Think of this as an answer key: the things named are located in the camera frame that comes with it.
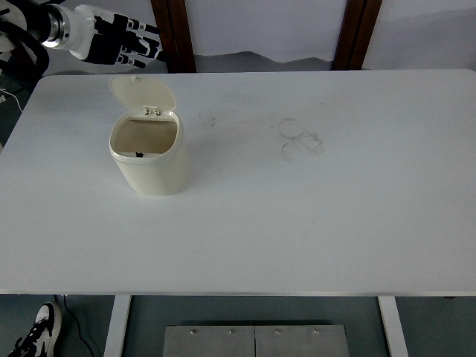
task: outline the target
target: black and white sneaker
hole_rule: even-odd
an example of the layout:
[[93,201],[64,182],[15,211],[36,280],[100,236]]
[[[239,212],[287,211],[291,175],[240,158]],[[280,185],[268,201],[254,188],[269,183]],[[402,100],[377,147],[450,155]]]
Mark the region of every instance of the black and white sneaker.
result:
[[46,303],[38,311],[28,336],[15,343],[8,357],[53,357],[54,343],[61,328],[61,311],[56,303]]

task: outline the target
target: robotic arm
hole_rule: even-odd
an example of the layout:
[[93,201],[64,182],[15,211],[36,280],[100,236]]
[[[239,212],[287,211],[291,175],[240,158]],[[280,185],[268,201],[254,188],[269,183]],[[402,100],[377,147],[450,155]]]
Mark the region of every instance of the robotic arm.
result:
[[[88,5],[69,10],[59,6],[61,2],[64,0],[44,4],[32,0],[0,0],[0,52],[25,44],[36,55],[39,76],[49,63],[48,53],[41,45],[70,51],[82,61],[97,64],[145,67],[136,55],[167,61],[168,56],[158,41],[160,30],[156,27]],[[6,62],[0,66],[13,70]]]

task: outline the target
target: white container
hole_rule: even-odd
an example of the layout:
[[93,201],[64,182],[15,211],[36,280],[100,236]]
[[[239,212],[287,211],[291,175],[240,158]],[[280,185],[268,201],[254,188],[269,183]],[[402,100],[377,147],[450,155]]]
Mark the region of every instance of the white container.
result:
[[177,193],[188,177],[184,127],[172,110],[176,99],[153,77],[121,75],[112,93],[132,109],[119,118],[109,139],[111,155],[134,190],[144,195]]

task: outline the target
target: open lid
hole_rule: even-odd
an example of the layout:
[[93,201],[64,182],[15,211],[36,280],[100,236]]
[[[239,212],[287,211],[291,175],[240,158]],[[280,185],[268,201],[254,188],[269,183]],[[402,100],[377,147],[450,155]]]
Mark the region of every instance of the open lid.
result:
[[120,103],[130,109],[174,110],[177,102],[165,83],[151,76],[120,75],[111,78],[109,88]]

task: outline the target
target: gray floor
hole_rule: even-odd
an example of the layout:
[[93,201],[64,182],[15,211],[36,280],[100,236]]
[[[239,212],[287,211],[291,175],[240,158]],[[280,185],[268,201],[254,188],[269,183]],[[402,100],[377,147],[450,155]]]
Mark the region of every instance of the gray floor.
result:
[[[150,66],[144,73],[163,71]],[[304,60],[280,64],[256,54],[197,58],[199,71],[299,71],[328,69],[329,63]],[[22,107],[30,96],[24,83],[0,75],[0,88],[16,94]],[[12,97],[0,103],[0,142],[5,144],[19,117]],[[89,356],[77,325],[64,309],[56,356]],[[32,326],[39,307],[53,295],[0,295],[0,356]],[[81,331],[96,356],[106,344],[114,297],[67,297]],[[410,357],[476,356],[476,297],[405,297],[397,299]],[[161,356],[166,325],[173,324],[343,324],[350,355],[388,356],[375,298],[311,297],[134,297],[124,356]]]

